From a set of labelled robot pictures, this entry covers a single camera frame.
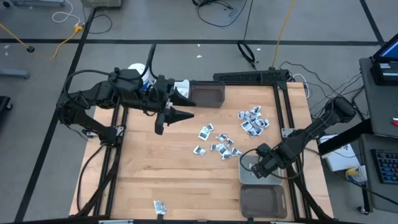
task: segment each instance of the wooden tabletop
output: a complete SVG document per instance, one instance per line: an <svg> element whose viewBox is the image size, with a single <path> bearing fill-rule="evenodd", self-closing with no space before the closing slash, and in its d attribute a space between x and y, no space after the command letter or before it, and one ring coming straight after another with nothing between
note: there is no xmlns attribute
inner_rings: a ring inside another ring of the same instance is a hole
<svg viewBox="0 0 398 224"><path fill-rule="evenodd" d="M305 128L311 123L311 118L303 85L288 83L288 88L295 127ZM218 109L178 108L195 114L195 117L165 126L162 136L154 132L155 116L148 117L139 110L129 110L112 218L156 219L153 200L161 200L167 207L166 220L246 220L239 210L241 183L238 158L222 161L221 156L209 148L211 143L219 143L215 138L219 133L227 134L234 141L233 146L243 152L263 142L270 147L278 144L281 138L274 92L270 86L226 86L225 96L225 102ZM283 97L281 100L285 127L288 127ZM268 119L270 126L260 136L250 138L241 128L237 114L259 105L262 106L262 118ZM105 125L110 124L111 117L112 110L99 108L94 116ZM202 141L198 133L208 123L212 123L215 130L207 141ZM90 139L83 164L98 146L97 139ZM196 146L207 149L203 157L192 152ZM307 147L317 150L314 142ZM98 186L103 156L104 150L90 162L83 175L82 203L91 197ZM332 217L322 165L314 153L305 152L304 174L308 191L325 213ZM294 218L286 180L282 181L282 186L287 202L287 218L284 220L292 221ZM103 202L107 195L107 192L103 195ZM298 200L300 216L304 217L301 198ZM70 213L76 212L75 194Z"/></svg>

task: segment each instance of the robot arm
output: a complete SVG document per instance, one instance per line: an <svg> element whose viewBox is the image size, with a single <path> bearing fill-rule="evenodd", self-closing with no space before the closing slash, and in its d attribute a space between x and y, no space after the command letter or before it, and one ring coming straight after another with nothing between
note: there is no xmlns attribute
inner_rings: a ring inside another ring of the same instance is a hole
<svg viewBox="0 0 398 224"><path fill-rule="evenodd" d="M106 127L86 114L91 106L112 109L118 100L122 106L157 113L155 132L163 134L163 124L170 125L177 121L194 117L191 113L178 111L171 104L178 106L196 106L196 104L174 90L174 80L166 80L159 75L149 90L141 90L142 79L137 70L114 69L108 80L97 83L92 89L76 93L63 93L57 103L58 117L66 125L79 124L97 134L101 144L113 146L122 131L121 127Z"/></svg>
<svg viewBox="0 0 398 224"><path fill-rule="evenodd" d="M292 132L288 138L272 150L267 144L257 147L256 153L262 160L251 167L257 178L267 177L276 168L286 169L299 156L307 143L315 139L330 126L347 123L355 117L355 109L342 96L337 96L325 106L324 114L305 129Z"/></svg>

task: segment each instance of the concrete floor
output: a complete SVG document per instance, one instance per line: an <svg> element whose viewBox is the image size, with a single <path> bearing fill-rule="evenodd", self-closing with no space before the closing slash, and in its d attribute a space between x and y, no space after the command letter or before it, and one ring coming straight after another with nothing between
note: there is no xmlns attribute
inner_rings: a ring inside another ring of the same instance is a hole
<svg viewBox="0 0 398 224"><path fill-rule="evenodd" d="M247 40L276 40L289 0L253 0L248 24ZM78 0L71 1L75 14L81 19L82 8ZM238 9L243 0L231 0ZM195 8L186 0L125 1L120 10L108 9L97 12L107 14L113 20L111 32L90 34L89 39L242 39L249 15L249 4L241 17L230 27L217 28L197 18ZM384 38L390 39L397 31L398 14L393 9L398 2L366 0L376 24ZM64 39L73 32L76 20L68 19L61 24L51 21L58 7L12 7L0 6L0 22L15 34L27 39ZM202 9L203 17L220 24L228 22L221 6ZM106 29L109 22L98 18L93 32ZM0 39L9 36L0 30ZM283 40L326 41L377 41L359 0L301 0L297 1L292 17L286 26ZM43 55L52 55L56 44L32 44ZM114 67L126 68L132 63L146 61L149 45L86 44L77 70L93 68L111 71ZM0 78L0 95L12 97L14 109L2 121L0 131L0 223L12 222L32 173L44 136L47 132L55 103L61 92L77 44L65 44L55 60L45 60L28 54L19 44L0 44L0 67L24 69L30 79ZM257 68L266 70L273 58L274 45L251 45L259 61ZM282 45L276 65L287 60L301 63L317 72L322 80L338 88L359 73L358 60L372 55L377 46L314 46ZM242 58L236 45L162 44L154 57L155 73L170 78L211 80L214 73L250 71L251 67ZM293 74L302 74L308 82L321 85L314 75L300 67L284 65ZM71 91L91 88L103 77L94 74L73 79ZM358 80L347 91L359 88ZM331 93L322 85L326 93ZM323 99L321 89L310 85L310 107ZM351 99L353 94L346 95ZM318 104L316 113L325 103ZM357 102L362 112L367 111L364 93ZM349 124L336 125L329 133L340 133L359 122L356 118ZM57 126L37 186L30 201L25 220L67 217L80 170L86 142L62 125ZM362 205L361 190L356 186L325 171L326 182L336 218L347 222L395 223L398 215L376 210L369 216L356 211Z"/></svg>

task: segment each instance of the desk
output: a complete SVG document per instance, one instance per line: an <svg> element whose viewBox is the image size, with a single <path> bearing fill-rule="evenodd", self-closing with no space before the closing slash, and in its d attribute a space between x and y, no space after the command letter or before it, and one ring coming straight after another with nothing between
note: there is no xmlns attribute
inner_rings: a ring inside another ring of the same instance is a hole
<svg viewBox="0 0 398 224"><path fill-rule="evenodd" d="M295 127L305 128L311 123L311 118L303 85L288 83L288 88ZM262 106L262 117L270 121L270 126L261 136L251 139L240 127L237 113L257 105ZM238 158L222 161L215 151L208 150L203 157L194 155L192 151L196 145L209 149L211 143L218 142L215 139L218 133L227 134L234 141L233 146L243 152L262 142L271 147L279 143L280 128L273 88L226 86L225 102L220 109L184 107L180 110L194 113L195 117L171 124L162 136L154 133L155 117L129 110L111 218L156 219L153 200L161 200L167 207L166 220L247 220L239 211L241 183ZM109 124L111 117L111 110L98 108L95 112L95 119L103 124ZM215 130L205 142L198 139L198 133L209 122ZM98 143L97 139L91 139L87 144L83 164L98 148ZM308 147L317 150L314 141ZM82 203L98 186L103 155L104 151L98 154L83 175ZM305 153L304 174L308 191L332 217L325 177L317 155ZM285 220L293 221L289 186L285 180L282 184L287 202ZM106 195L103 194L102 211ZM298 204L300 216L304 217L300 197ZM76 212L75 194L70 214Z"/></svg>
<svg viewBox="0 0 398 224"><path fill-rule="evenodd" d="M398 145L398 139L387 138L381 136L374 136L371 134L362 134L359 138L359 148L361 150L362 162L366 165L366 174L368 177L367 186L370 190L379 193L383 196L389 197L392 200L398 200L398 185L382 184L380 183L379 177L377 176L377 169L373 162L371 149L386 149L396 150ZM372 207L388 212L398 213L397 205L388 202L382 198L368 194L369 197L369 209L372 211Z"/></svg>
<svg viewBox="0 0 398 224"><path fill-rule="evenodd" d="M320 144L318 148L321 154L334 151L356 140L361 134L368 133L398 138L397 127L392 125L392 118L398 116L394 105L398 105L398 86L376 85L370 71L372 67L371 59L361 58L359 66L361 68L370 118Z"/></svg>

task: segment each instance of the keyboard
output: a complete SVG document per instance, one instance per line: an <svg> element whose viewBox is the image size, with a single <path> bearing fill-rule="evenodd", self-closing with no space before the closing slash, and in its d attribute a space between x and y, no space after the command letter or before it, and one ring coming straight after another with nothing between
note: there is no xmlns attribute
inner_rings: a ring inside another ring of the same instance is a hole
<svg viewBox="0 0 398 224"><path fill-rule="evenodd" d="M398 184L398 150L371 150L382 184Z"/></svg>
<svg viewBox="0 0 398 224"><path fill-rule="evenodd" d="M289 78L289 71L283 70L266 70L254 72L229 72L216 73L213 75L214 81L228 82L243 82L243 83L275 83L286 82Z"/></svg>

